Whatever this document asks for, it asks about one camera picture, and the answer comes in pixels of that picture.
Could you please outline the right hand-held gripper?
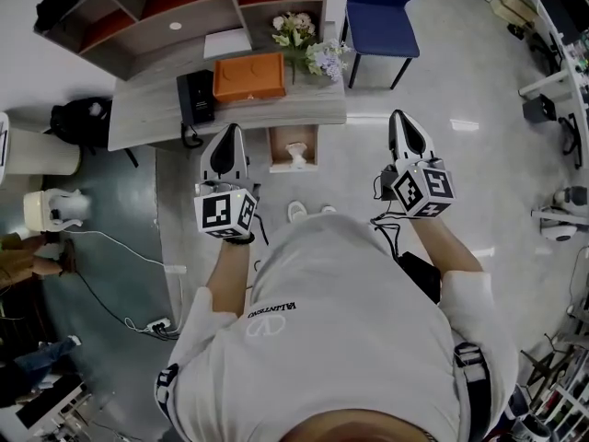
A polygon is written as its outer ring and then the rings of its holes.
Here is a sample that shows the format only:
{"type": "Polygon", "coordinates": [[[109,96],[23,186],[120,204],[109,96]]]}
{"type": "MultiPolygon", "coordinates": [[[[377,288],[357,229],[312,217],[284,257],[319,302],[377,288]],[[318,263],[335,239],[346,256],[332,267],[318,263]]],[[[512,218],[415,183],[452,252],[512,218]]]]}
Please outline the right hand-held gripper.
{"type": "Polygon", "coordinates": [[[433,140],[412,116],[394,110],[389,118],[389,149],[394,160],[414,159],[381,171],[383,201],[397,201],[409,218],[434,218],[455,202],[451,172],[434,157],[433,140]]]}

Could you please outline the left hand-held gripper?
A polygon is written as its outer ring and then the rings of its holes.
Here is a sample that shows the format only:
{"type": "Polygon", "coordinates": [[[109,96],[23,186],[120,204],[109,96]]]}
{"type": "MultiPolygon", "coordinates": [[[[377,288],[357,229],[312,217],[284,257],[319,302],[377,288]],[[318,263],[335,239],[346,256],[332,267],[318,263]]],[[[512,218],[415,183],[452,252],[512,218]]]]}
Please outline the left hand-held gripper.
{"type": "Polygon", "coordinates": [[[248,236],[260,198],[260,184],[244,180],[248,177],[248,156],[238,124],[226,126],[205,148],[201,174],[206,181],[195,185],[194,198],[198,231],[219,239],[248,236]],[[234,181],[211,180],[214,175],[225,174],[234,181]]]}

